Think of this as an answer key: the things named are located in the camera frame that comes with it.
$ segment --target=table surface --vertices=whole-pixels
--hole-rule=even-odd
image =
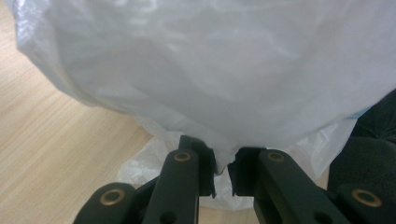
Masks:
[[[0,1],[0,223],[72,223],[150,138],[133,117],[56,90],[16,50],[14,21]],[[252,209],[201,207],[199,220],[258,223]]]

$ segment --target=black plastic part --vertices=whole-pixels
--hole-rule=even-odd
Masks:
[[[263,190],[264,186],[262,182],[258,181],[256,183],[256,190],[254,196],[253,208],[256,212],[257,219],[260,223],[271,223],[280,224],[282,223],[282,218],[277,212],[276,207],[271,200],[270,195],[266,190]]]
[[[198,155],[179,149],[168,154],[151,195],[144,224],[198,223]]]
[[[105,185],[84,204],[74,224],[137,223],[138,210],[133,205],[134,196],[135,191],[131,185],[123,183]]]
[[[287,153],[262,151],[257,172],[262,188],[256,193],[264,195],[260,190],[266,191],[282,217],[282,223],[349,223]]]
[[[178,145],[179,149],[188,148],[195,151],[199,157],[199,195],[216,196],[214,173],[216,169],[215,154],[212,148],[193,137],[181,135]]]
[[[335,203],[352,223],[396,223],[396,205],[367,186],[349,184],[339,187]]]
[[[243,147],[235,155],[235,161],[228,165],[233,185],[233,196],[254,196],[257,173],[256,164],[259,154],[265,150],[260,147]]]

